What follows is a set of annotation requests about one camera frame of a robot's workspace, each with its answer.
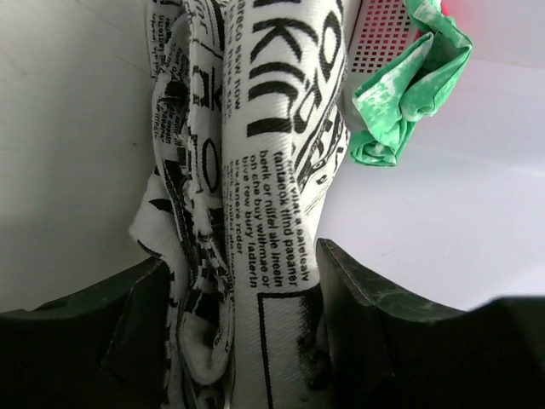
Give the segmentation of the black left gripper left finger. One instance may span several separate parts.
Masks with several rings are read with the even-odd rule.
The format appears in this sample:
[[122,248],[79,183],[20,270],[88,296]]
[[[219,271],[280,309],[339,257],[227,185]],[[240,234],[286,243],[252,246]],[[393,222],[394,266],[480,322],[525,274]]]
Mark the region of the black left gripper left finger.
[[169,270],[154,258],[1,315],[3,408],[158,408]]

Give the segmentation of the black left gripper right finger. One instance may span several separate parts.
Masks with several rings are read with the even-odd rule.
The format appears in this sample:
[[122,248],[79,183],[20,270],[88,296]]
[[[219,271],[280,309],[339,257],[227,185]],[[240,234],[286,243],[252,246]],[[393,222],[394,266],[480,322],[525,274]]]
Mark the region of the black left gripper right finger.
[[338,408],[541,408],[544,300],[464,312],[317,243]]

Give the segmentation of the newspaper print trousers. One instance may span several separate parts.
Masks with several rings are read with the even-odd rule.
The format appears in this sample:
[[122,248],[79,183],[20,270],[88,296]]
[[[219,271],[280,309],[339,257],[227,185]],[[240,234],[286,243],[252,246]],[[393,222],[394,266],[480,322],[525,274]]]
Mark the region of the newspaper print trousers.
[[339,1],[151,1],[156,167],[130,233],[169,269],[164,408],[328,408],[314,250],[348,131]]

